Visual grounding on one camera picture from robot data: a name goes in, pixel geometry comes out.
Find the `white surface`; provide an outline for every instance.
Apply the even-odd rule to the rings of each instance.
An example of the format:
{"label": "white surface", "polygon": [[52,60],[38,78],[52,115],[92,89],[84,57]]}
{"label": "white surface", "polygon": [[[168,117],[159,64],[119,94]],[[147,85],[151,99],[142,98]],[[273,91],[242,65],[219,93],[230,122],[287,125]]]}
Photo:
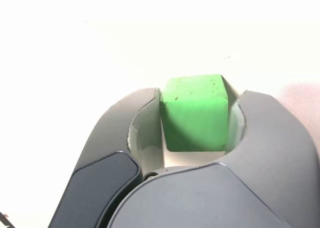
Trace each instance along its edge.
{"label": "white surface", "polygon": [[319,6],[0,0],[0,211],[16,228],[47,227],[100,116],[171,76],[221,73],[274,95],[319,145]]}

